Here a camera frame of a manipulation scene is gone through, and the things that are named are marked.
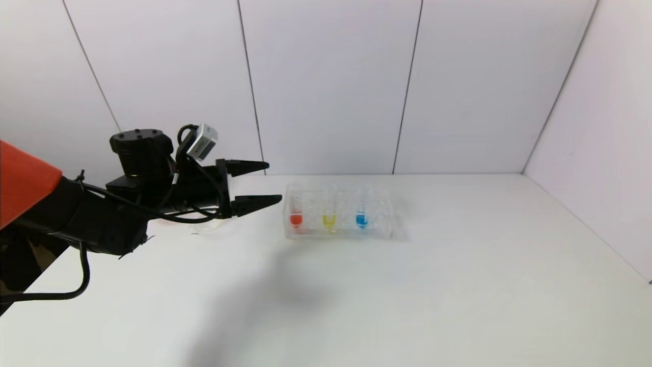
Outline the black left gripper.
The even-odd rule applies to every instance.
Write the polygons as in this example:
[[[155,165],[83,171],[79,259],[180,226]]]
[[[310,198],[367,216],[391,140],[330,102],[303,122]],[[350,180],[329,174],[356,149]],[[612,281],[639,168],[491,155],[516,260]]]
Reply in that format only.
[[[232,177],[267,170],[265,161],[215,160],[214,165],[202,166],[193,159],[176,162],[179,174],[175,188],[175,206],[193,209],[211,219],[242,217],[266,207],[275,206],[282,195],[236,196],[230,203],[228,174]]]

